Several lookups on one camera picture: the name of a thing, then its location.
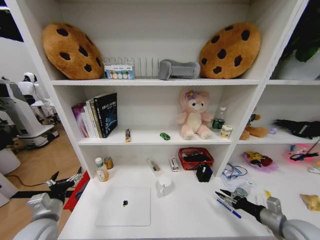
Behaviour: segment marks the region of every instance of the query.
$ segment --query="black book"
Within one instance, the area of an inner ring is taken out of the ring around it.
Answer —
[[[106,138],[118,125],[117,93],[98,95],[93,100],[102,137]]]

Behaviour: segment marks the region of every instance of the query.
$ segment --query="small can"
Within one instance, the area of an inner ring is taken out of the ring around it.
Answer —
[[[228,139],[230,137],[232,127],[229,125],[223,125],[220,131],[220,137],[223,139]]]
[[[110,156],[104,158],[103,161],[107,169],[112,169],[114,167],[114,162]]]

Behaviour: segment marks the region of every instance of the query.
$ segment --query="bottle cap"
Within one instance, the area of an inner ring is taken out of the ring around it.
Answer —
[[[102,164],[102,158],[101,158],[101,157],[97,157],[97,158],[95,159],[95,164],[97,164],[97,165]]]

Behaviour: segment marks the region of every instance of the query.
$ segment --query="pen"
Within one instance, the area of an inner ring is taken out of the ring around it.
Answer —
[[[232,212],[237,218],[241,219],[241,215],[239,213],[237,213],[235,210],[231,209],[229,206],[227,206],[223,201],[221,201],[220,199],[217,199],[217,201],[222,204],[223,206],[225,206],[226,209],[228,209],[230,212]]]

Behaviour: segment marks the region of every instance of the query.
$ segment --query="red basket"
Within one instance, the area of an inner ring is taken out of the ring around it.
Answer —
[[[209,161],[185,161],[182,157],[182,154],[186,154],[187,156],[191,156],[194,154],[203,154],[210,158]],[[180,148],[179,149],[179,159],[181,161],[182,167],[184,170],[197,170],[197,167],[199,164],[208,164],[211,166],[214,163],[214,158],[210,155],[207,149],[203,147],[186,147],[186,148]]]

